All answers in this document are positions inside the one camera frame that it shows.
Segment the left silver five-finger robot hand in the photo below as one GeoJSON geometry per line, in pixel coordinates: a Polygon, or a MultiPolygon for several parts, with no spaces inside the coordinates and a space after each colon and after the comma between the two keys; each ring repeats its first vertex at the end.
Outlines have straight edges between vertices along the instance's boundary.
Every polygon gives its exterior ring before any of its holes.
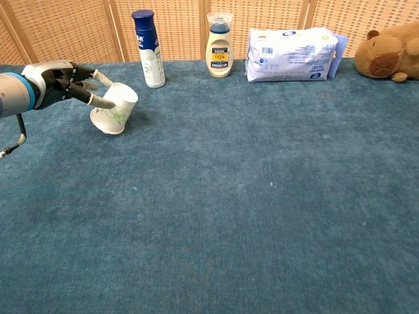
{"type": "Polygon", "coordinates": [[[113,84],[98,69],[69,60],[54,60],[29,64],[21,75],[31,84],[35,93],[35,103],[31,106],[33,110],[41,110],[71,98],[101,109],[115,106],[112,101],[91,92],[98,87],[88,82],[89,79],[106,87],[113,84]]]}

